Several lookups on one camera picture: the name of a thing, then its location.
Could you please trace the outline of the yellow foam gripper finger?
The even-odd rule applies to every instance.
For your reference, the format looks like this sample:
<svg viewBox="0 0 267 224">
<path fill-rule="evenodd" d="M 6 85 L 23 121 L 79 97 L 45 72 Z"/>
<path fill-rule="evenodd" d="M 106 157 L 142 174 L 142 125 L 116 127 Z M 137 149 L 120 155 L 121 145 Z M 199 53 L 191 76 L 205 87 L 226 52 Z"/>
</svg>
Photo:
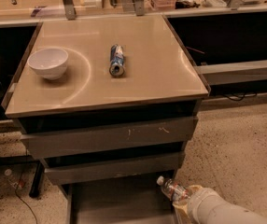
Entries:
<svg viewBox="0 0 267 224">
<path fill-rule="evenodd" d="M 172 206 L 176 211 L 176 216 L 179 224 L 192 224 L 188 216 L 188 205 L 186 201 L 172 202 Z"/>
<path fill-rule="evenodd" d="M 188 186 L 188 190 L 191 194 L 196 193 L 197 191 L 199 191 L 200 189 L 202 189 L 203 187 L 201 185 L 190 185 Z"/>
</svg>

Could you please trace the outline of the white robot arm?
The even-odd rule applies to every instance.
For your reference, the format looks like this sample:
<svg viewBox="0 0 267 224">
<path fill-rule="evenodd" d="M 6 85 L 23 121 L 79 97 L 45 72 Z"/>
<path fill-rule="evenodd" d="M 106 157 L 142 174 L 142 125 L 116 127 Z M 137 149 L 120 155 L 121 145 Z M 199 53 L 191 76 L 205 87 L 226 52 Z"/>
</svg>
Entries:
<svg viewBox="0 0 267 224">
<path fill-rule="evenodd" d="M 173 202 L 184 224 L 267 224 L 267 217 L 228 203 L 213 189 L 191 185 L 188 191 L 187 198 Z"/>
</svg>

